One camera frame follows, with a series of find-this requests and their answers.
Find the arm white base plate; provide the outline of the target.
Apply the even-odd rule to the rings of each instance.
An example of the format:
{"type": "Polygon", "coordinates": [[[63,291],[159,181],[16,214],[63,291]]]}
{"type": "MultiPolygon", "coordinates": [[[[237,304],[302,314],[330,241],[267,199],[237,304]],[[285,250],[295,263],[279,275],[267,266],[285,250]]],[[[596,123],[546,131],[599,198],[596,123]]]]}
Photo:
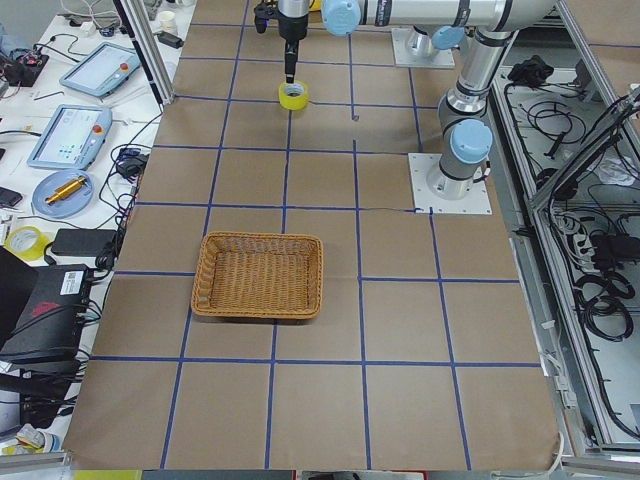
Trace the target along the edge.
{"type": "Polygon", "coordinates": [[[440,154],[408,154],[414,211],[422,214],[491,215],[482,168],[478,167],[471,179],[452,180],[441,171],[440,158],[440,154]]]}
{"type": "Polygon", "coordinates": [[[399,67],[454,69],[452,48],[463,35],[460,28],[393,28],[395,65],[399,67]]]}

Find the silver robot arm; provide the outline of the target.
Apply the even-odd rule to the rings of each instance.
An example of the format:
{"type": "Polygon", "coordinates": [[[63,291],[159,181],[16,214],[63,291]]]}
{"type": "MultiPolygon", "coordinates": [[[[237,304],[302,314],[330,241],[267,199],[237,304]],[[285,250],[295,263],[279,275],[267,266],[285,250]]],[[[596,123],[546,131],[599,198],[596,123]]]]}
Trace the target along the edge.
{"type": "Polygon", "coordinates": [[[414,25],[405,45],[411,56],[429,58],[458,46],[464,34],[463,27],[414,25]]]}
{"type": "Polygon", "coordinates": [[[443,152],[426,176],[431,191],[453,200],[466,195],[491,150],[493,133],[482,116],[513,36],[553,6],[552,1],[323,1],[321,15],[326,30],[336,36],[366,24],[475,29],[456,85],[440,101],[443,152]]]}

